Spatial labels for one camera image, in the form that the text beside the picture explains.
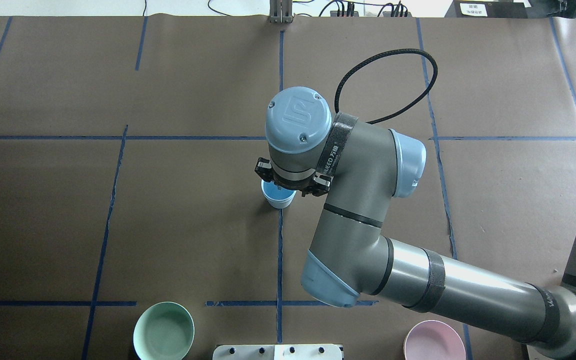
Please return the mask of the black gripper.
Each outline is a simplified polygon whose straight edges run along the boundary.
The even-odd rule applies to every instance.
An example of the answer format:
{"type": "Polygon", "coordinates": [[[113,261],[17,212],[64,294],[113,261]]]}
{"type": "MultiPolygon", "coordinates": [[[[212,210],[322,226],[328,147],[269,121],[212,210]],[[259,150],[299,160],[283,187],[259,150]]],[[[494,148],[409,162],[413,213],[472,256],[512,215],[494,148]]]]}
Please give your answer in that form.
{"type": "Polygon", "coordinates": [[[324,196],[329,193],[332,185],[331,177],[318,174],[314,169],[290,172],[282,169],[272,160],[263,157],[257,159],[254,172],[263,181],[274,183],[290,191],[300,191],[302,196],[324,196]]]}

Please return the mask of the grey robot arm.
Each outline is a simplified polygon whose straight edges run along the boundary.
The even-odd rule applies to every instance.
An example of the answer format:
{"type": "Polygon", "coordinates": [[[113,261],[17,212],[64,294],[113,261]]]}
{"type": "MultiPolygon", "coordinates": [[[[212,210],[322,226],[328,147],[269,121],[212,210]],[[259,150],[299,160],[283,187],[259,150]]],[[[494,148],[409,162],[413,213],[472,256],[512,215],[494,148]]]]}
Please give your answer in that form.
{"type": "Polygon", "coordinates": [[[441,146],[331,111],[295,86],[266,108],[269,159],[256,173],[289,192],[326,198],[307,251],[302,289],[340,309],[380,297],[486,330],[557,360],[576,360],[576,142],[450,145],[461,171],[445,219],[483,220],[474,243],[441,255],[384,230],[393,199],[413,195],[441,146]]]}

